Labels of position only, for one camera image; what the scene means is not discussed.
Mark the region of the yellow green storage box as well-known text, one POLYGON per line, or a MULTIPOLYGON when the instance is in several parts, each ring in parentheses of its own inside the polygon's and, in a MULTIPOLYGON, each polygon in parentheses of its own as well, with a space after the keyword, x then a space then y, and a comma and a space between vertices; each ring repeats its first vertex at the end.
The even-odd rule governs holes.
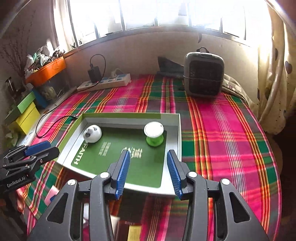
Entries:
POLYGON ((40 116, 36 108, 34 93, 31 91, 4 119, 4 124, 11 130, 28 135, 40 116))

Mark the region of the white power strip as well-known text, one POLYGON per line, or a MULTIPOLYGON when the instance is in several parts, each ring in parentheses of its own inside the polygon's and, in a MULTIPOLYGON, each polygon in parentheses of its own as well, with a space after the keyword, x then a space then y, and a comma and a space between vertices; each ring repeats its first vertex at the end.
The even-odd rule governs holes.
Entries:
POLYGON ((130 83, 130 74, 121 74, 114 78, 104 77, 100 82, 93 83, 91 81, 83 82, 77 87, 78 92, 97 91, 101 89, 115 88, 126 86, 130 83))

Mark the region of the cream dotted curtain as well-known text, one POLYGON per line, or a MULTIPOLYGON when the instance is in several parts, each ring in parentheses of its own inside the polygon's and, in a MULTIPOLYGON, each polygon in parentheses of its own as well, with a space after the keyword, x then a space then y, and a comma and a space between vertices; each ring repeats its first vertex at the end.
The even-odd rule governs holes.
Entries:
POLYGON ((295 111, 295 34, 267 9, 267 26, 259 34, 258 120, 265 132, 277 135, 295 111))

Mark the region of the black charger adapter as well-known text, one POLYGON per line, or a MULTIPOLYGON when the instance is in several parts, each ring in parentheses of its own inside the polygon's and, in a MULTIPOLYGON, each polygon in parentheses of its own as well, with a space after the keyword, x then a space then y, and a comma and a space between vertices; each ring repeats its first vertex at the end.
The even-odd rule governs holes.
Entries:
POLYGON ((94 66, 94 67, 90 68, 88 70, 88 75, 89 75, 90 81, 92 83, 100 82, 102 79, 100 69, 98 66, 94 66))

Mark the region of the grey portable speaker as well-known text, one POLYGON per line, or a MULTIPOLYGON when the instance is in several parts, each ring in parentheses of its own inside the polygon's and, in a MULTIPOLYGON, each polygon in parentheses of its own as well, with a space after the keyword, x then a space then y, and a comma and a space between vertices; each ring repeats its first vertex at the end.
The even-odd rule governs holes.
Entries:
POLYGON ((212 54, 206 47, 185 56, 184 88, 189 96, 215 97, 222 88, 224 79, 224 60, 212 54))

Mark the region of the plaid pink green tablecloth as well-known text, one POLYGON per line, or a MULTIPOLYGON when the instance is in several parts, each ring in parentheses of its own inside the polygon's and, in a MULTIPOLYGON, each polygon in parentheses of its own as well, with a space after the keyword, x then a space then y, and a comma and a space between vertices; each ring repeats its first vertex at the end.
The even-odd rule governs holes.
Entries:
MULTIPOLYGON (((140 75, 125 87, 77 93, 39 126, 38 134, 44 134, 64 115, 179 113, 182 161, 207 179, 229 179, 261 222, 269 240, 275 240, 282 205, 280 175, 256 117, 238 97, 220 93, 216 99, 193 98, 182 88, 182 80, 140 75)), ((49 162, 37 172, 36 181, 17 190, 17 210, 23 214, 27 234, 45 211, 50 188, 60 188, 72 178, 78 180, 82 176, 49 162)), ((187 206, 188 201, 177 197, 125 190, 121 199, 112 201, 109 207, 120 221, 136 226, 120 225, 139 235, 139 240, 182 240, 187 206)))

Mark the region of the green shallow cardboard box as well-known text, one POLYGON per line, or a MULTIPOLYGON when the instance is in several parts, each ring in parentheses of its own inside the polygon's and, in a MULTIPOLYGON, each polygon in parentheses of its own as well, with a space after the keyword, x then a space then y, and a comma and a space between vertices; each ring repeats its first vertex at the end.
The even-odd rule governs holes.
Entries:
POLYGON ((176 113, 85 113, 71 126, 59 145, 56 162, 83 176, 94 178, 130 153, 125 188, 156 195, 175 194, 167 166, 167 153, 182 158, 181 117, 176 113), (164 141, 158 147, 146 142, 144 127, 151 121, 164 126, 164 141), (101 139, 88 144, 83 133, 91 125, 102 130, 101 139))

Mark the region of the white round panda toy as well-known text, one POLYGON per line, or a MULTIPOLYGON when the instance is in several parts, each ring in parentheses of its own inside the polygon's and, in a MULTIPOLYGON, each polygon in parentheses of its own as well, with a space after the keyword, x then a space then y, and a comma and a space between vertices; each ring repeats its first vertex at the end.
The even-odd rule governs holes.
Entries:
POLYGON ((91 125, 83 133, 83 138, 86 143, 93 144, 98 142, 102 137, 102 130, 97 125, 91 125))

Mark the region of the green white thread spool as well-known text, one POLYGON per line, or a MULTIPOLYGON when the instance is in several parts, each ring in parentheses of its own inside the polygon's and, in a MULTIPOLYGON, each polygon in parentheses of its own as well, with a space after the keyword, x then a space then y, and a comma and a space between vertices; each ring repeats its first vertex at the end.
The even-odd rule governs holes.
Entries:
POLYGON ((164 126, 158 121, 151 121, 144 127, 144 134, 146 135, 146 142, 152 146, 160 146, 164 141, 164 126))

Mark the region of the orange plastic tray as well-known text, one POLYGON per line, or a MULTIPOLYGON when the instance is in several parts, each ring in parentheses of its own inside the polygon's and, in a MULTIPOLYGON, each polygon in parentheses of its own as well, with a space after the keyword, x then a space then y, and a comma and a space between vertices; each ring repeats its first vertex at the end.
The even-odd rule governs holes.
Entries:
POLYGON ((52 77, 60 73, 66 68, 64 57, 60 57, 51 63, 43 66, 38 71, 32 73, 25 79, 25 84, 32 84, 33 87, 40 87, 52 77))

